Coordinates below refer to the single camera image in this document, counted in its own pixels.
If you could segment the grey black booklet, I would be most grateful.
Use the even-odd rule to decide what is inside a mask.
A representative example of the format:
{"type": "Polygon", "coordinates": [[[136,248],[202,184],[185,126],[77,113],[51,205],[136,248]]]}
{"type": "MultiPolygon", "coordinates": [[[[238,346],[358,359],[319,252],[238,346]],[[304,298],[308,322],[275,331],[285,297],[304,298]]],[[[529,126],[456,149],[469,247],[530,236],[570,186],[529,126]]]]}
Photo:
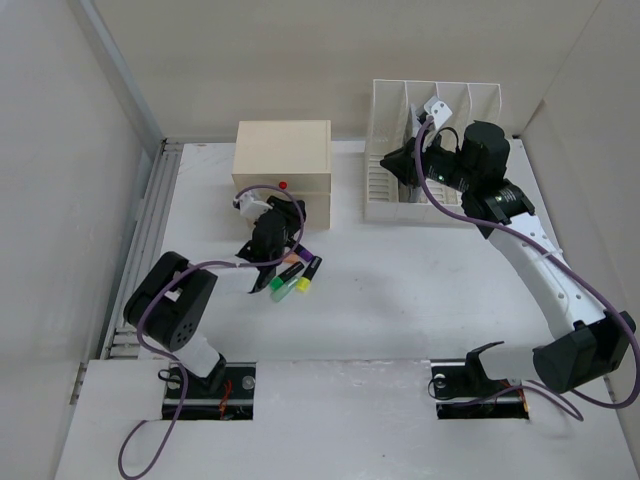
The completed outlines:
{"type": "Polygon", "coordinates": [[[423,106],[411,103],[409,105],[408,117],[404,132],[404,153],[408,156],[405,161],[404,185],[401,188],[400,199],[407,203],[418,203],[420,201],[422,188],[416,179],[415,169],[415,135],[421,128],[426,113],[423,106]]]}

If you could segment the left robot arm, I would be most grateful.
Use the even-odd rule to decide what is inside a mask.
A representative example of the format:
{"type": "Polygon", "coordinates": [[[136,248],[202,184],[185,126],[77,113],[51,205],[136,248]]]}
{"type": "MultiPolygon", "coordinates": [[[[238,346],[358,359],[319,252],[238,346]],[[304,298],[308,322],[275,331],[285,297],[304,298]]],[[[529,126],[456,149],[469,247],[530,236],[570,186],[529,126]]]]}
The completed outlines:
{"type": "Polygon", "coordinates": [[[274,187],[262,200],[258,185],[238,193],[233,207],[252,224],[251,238],[235,259],[193,264],[168,251],[154,264],[127,301],[123,317],[136,329],[141,345],[177,364],[184,381],[201,396],[223,387],[226,360],[197,332],[218,281],[213,270],[240,269],[256,274],[249,292],[273,287],[276,269],[300,245],[307,220],[306,202],[274,187]]]}

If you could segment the yellow cap black marker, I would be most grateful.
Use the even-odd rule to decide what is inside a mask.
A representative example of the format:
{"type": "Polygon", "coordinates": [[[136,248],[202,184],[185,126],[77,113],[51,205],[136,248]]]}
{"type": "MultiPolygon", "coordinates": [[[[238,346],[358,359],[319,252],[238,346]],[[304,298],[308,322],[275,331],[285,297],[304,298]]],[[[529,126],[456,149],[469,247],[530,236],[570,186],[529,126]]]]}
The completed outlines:
{"type": "Polygon", "coordinates": [[[314,276],[317,274],[321,264],[323,262],[323,258],[320,256],[314,256],[310,263],[307,265],[306,269],[299,277],[298,282],[296,283],[296,290],[302,293],[308,291],[311,286],[312,280],[314,276]]]}

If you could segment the aluminium frame rail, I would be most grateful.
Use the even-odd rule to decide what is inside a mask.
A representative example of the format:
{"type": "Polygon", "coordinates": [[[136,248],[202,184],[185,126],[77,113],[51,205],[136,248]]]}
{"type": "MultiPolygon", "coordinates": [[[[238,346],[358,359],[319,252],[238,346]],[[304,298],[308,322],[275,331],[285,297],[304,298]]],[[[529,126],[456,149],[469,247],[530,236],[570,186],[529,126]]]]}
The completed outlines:
{"type": "Polygon", "coordinates": [[[98,63],[142,145],[122,259],[118,261],[103,336],[106,342],[124,327],[122,309],[157,253],[155,241],[164,226],[164,210],[176,178],[176,158],[165,154],[166,137],[134,80],[123,54],[93,1],[69,5],[83,29],[98,63]]]}

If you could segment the green cap black marker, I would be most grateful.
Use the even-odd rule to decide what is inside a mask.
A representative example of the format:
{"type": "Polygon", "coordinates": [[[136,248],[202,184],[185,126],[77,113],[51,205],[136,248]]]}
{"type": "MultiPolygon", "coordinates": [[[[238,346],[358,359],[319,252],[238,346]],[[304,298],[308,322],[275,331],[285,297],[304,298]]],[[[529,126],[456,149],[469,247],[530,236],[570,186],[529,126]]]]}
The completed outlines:
{"type": "Polygon", "coordinates": [[[277,275],[275,278],[271,280],[269,283],[269,287],[272,291],[276,291],[281,288],[285,283],[289,280],[294,279],[300,272],[303,271],[305,265],[298,261],[284,270],[282,273],[277,275]]]}

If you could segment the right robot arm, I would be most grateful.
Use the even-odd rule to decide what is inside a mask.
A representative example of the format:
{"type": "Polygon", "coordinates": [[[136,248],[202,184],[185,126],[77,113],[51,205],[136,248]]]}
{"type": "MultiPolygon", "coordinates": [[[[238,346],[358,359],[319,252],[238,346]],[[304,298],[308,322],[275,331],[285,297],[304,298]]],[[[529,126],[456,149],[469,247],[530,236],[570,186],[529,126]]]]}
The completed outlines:
{"type": "Polygon", "coordinates": [[[475,225],[518,274],[548,325],[552,342],[502,349],[463,369],[465,386],[487,393],[500,378],[536,379],[565,393],[615,371],[626,353],[639,352],[635,323],[617,311],[565,262],[546,236],[535,207],[506,174],[510,144],[493,123],[466,127],[461,145],[441,145],[443,127],[428,115],[405,145],[380,164],[403,185],[426,190],[433,180],[462,195],[460,214],[439,202],[450,218],[475,225]]]}

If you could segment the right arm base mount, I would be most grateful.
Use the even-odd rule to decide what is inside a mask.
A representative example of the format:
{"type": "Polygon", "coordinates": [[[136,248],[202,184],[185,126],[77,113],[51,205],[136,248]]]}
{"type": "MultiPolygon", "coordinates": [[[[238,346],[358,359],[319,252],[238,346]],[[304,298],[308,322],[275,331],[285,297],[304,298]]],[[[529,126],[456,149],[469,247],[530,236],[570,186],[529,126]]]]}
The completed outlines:
{"type": "Polygon", "coordinates": [[[481,364],[480,354],[498,345],[500,342],[482,345],[464,358],[430,361],[431,379],[427,390],[436,402],[439,420],[529,419],[522,390],[498,396],[516,382],[506,378],[490,379],[481,364]]]}

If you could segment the clear green tube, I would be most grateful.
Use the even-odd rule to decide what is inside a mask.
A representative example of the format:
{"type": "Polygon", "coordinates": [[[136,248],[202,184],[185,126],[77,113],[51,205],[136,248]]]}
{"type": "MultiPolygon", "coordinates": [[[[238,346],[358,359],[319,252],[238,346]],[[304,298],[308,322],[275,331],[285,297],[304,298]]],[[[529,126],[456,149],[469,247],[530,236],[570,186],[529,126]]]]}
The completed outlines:
{"type": "Polygon", "coordinates": [[[271,300],[276,303],[282,301],[295,288],[297,282],[298,280],[296,278],[290,279],[287,283],[271,293],[271,300]]]}

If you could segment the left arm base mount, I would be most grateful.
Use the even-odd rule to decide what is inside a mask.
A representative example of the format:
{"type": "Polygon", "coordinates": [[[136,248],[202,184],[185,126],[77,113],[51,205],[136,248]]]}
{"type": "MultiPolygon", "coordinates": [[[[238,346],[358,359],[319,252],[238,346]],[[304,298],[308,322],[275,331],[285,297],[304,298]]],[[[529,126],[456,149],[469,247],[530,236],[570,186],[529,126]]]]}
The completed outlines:
{"type": "MultiPolygon", "coordinates": [[[[179,420],[250,421],[254,413],[257,368],[255,363],[230,363],[220,385],[208,391],[197,378],[189,376],[189,385],[179,420]]],[[[161,369],[157,377],[164,383],[161,406],[163,420],[171,420],[181,396],[182,379],[177,366],[161,369]]]]}

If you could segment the cream wooden drawer cabinet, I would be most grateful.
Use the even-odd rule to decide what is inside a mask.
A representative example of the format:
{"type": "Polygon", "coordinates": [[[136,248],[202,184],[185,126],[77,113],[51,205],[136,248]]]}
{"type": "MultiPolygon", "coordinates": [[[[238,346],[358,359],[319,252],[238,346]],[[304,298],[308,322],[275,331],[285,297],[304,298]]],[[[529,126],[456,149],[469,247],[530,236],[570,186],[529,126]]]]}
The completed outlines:
{"type": "MultiPolygon", "coordinates": [[[[276,173],[332,175],[331,122],[241,121],[237,131],[232,175],[276,173]]],[[[291,194],[305,202],[307,229],[331,228],[331,192],[291,194]]]]}

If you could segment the white plastic file organizer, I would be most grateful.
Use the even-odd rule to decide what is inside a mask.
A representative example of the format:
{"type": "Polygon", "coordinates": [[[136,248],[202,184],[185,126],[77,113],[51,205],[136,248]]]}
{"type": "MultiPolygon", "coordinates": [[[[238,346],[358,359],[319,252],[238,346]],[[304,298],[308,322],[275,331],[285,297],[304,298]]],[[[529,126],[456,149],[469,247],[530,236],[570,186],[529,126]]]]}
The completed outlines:
{"type": "Polygon", "coordinates": [[[383,157],[417,133],[419,117],[450,110],[445,127],[461,135],[475,120],[497,124],[501,88],[491,83],[412,80],[373,81],[368,134],[365,145],[364,219],[370,223],[398,223],[429,227],[466,228],[468,225],[442,214],[421,194],[415,203],[409,191],[380,165],[383,157]]]}

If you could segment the purple cap black marker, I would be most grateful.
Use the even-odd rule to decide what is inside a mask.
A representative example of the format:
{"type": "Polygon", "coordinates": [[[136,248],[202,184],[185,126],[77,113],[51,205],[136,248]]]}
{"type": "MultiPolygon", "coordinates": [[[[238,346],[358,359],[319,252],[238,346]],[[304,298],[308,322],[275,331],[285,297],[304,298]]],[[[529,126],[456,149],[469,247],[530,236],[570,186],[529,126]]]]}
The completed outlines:
{"type": "Polygon", "coordinates": [[[298,245],[297,247],[293,248],[293,251],[300,259],[307,263],[312,262],[314,259],[314,255],[302,245],[298,245]]]}

